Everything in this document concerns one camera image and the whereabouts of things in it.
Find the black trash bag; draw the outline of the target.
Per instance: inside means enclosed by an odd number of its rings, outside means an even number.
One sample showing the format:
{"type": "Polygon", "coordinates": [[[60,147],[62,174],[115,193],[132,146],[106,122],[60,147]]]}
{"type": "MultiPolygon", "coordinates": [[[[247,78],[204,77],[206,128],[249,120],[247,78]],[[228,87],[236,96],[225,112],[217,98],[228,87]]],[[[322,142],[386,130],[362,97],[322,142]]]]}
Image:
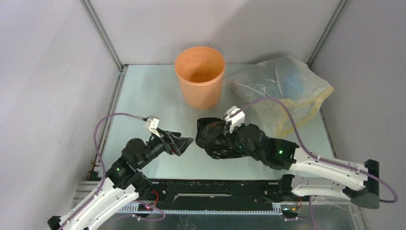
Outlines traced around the black trash bag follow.
{"type": "Polygon", "coordinates": [[[237,159],[247,154],[230,147],[224,134],[226,123],[216,117],[203,117],[197,120],[197,134],[195,143],[213,159],[237,159]]]}

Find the translucent yellowish plastic bag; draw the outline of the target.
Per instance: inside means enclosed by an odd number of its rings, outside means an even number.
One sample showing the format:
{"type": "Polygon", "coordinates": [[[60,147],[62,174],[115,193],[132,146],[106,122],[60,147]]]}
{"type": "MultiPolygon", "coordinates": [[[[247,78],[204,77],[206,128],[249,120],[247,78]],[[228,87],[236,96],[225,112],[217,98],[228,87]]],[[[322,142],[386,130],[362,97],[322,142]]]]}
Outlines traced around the translucent yellowish plastic bag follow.
{"type": "Polygon", "coordinates": [[[306,63],[284,56],[258,63],[227,77],[231,91],[250,103],[260,121],[282,138],[311,120],[334,88],[306,63]]]}

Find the orange plastic trash bin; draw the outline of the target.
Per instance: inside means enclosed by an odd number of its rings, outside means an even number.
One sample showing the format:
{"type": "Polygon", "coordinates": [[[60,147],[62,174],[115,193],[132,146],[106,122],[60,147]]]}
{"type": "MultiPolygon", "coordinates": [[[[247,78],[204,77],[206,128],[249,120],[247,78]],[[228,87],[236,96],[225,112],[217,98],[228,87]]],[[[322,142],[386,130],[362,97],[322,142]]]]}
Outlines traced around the orange plastic trash bin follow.
{"type": "Polygon", "coordinates": [[[226,70],[219,51],[207,46],[188,48],[178,55],[174,68],[186,104],[206,110],[219,102],[226,70]]]}

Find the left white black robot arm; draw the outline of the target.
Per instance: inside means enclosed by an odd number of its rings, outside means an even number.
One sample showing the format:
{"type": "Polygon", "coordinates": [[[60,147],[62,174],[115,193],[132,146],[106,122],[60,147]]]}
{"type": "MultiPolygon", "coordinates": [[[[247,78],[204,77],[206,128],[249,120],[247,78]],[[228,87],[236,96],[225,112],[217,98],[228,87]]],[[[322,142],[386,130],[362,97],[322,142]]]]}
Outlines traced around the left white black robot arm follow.
{"type": "Polygon", "coordinates": [[[161,129],[147,142],[129,140],[98,185],[69,213],[52,216],[48,226],[52,230],[96,230],[130,202],[151,195],[152,182],[141,169],[164,152],[181,156],[193,141],[181,133],[161,129]]]}

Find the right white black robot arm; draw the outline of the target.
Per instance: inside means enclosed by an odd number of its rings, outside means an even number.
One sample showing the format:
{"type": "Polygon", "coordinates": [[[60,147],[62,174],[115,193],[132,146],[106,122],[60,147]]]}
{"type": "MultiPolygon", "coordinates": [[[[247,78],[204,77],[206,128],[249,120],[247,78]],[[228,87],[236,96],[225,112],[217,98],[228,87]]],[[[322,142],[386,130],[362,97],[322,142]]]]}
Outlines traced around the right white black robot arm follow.
{"type": "Polygon", "coordinates": [[[317,156],[312,158],[295,142],[270,138],[254,124],[241,125],[226,133],[230,148],[250,156],[274,170],[288,170],[282,176],[279,196],[335,196],[368,209],[380,207],[379,162],[353,163],[317,156]]]}

